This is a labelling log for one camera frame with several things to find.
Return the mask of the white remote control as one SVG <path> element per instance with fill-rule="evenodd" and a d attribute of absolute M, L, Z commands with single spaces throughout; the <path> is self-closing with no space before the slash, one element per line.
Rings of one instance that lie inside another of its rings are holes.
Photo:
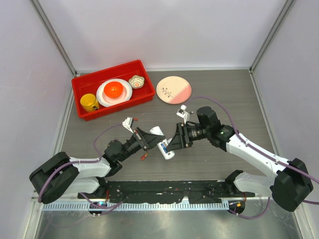
<path fill-rule="evenodd" d="M 164 136 L 164 133 L 162 132 L 162 130 L 159 126 L 155 126 L 155 127 L 151 128 L 150 133 Z M 172 138 L 170 138 L 170 139 L 165 138 L 164 140 L 162 140 L 160 143 L 157 144 L 157 146 L 158 146 L 158 148 L 159 148 L 159 150 L 160 150 L 160 152 L 163 155 L 165 160 L 170 160 L 175 156 L 175 152 L 173 150 L 172 151 L 167 150 L 167 146 L 171 142 L 171 140 L 172 140 Z"/>

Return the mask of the blue battery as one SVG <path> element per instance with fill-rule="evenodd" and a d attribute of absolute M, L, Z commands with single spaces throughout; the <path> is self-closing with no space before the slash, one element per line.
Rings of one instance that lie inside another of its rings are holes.
<path fill-rule="evenodd" d="M 167 149 L 166 149 L 165 145 L 162 143 L 161 146 L 162 146 L 162 148 L 163 148 L 163 151 L 164 151 L 165 153 L 167 153 Z"/>

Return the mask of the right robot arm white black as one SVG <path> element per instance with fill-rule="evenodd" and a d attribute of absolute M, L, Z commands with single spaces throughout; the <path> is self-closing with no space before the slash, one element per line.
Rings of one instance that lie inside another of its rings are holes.
<path fill-rule="evenodd" d="M 196 111 L 197 123 L 187 120 L 186 106 L 181 106 L 177 115 L 184 122 L 177 123 L 167 151 L 189 148 L 194 141 L 207 139 L 212 146 L 244 159 L 264 173 L 258 176 L 234 171 L 225 179 L 225 191 L 229 196 L 254 193 L 270 197 L 284 210 L 293 212 L 314 189 L 303 161 L 282 158 L 254 144 L 233 127 L 221 124 L 211 107 Z"/>

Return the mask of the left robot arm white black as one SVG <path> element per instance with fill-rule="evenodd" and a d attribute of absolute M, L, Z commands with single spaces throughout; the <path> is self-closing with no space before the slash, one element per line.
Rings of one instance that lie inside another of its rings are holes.
<path fill-rule="evenodd" d="M 161 134 L 145 132 L 138 127 L 125 143 L 116 139 L 110 141 L 97 158 L 78 159 L 59 152 L 29 176 L 38 193 L 38 202 L 50 204 L 72 193 L 87 193 L 100 199 L 106 193 L 106 186 L 101 183 L 103 178 L 115 175 L 122 169 L 121 162 L 131 155 L 153 149 L 164 139 Z"/>

